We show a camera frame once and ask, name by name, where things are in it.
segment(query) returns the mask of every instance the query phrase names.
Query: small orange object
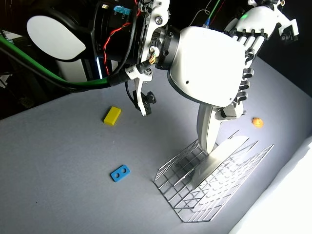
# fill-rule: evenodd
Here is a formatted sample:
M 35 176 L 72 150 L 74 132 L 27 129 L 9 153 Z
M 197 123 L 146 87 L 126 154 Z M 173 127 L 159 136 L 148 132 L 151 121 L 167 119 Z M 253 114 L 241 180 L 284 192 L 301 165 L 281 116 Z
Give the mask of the small orange object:
M 256 126 L 257 128 L 262 128 L 264 125 L 264 122 L 260 118 L 253 118 L 253 125 Z

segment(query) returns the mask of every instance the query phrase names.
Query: wire rack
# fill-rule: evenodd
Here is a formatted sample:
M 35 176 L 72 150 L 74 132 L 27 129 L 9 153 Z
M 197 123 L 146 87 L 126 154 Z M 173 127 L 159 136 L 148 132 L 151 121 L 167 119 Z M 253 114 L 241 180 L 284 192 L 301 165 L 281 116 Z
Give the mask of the wire rack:
M 237 150 L 193 188 L 193 173 L 207 157 L 196 140 L 159 168 L 154 184 L 183 222 L 211 221 L 274 146 L 248 157 L 256 144 Z

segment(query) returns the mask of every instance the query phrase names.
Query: blue block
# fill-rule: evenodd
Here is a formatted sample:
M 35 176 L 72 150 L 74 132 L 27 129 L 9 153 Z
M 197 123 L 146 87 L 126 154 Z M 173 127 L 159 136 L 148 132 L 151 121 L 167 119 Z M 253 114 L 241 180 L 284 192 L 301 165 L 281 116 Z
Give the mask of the blue block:
M 118 169 L 111 173 L 111 177 L 115 182 L 119 182 L 122 178 L 130 173 L 129 168 L 126 165 L 122 165 Z

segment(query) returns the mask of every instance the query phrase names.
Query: white wire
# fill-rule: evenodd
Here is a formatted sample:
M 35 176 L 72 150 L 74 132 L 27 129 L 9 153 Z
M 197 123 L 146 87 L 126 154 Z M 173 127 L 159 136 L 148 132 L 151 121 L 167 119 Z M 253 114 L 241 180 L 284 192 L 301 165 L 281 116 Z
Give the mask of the white wire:
M 201 10 L 197 11 L 197 13 L 196 13 L 196 15 L 194 16 L 194 18 L 193 18 L 192 22 L 190 23 L 189 27 L 192 25 L 192 23 L 193 23 L 194 20 L 196 19 L 196 17 L 197 17 L 197 15 L 198 15 L 199 12 L 205 11 L 205 13 L 206 13 L 207 15 L 210 15 L 210 11 L 208 11 L 207 8 L 208 8 L 208 6 L 210 5 L 211 2 L 212 2 L 212 0 L 209 1 L 209 3 L 207 4 L 207 6 L 205 7 L 205 9 L 201 9 Z

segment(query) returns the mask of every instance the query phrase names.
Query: green light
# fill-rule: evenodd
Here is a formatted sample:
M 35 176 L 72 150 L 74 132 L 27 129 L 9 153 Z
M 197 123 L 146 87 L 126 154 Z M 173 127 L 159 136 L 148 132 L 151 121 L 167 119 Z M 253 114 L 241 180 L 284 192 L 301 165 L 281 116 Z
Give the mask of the green light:
M 245 19 L 245 18 L 247 18 L 247 14 L 244 14 L 242 17 L 241 17 L 241 19 Z

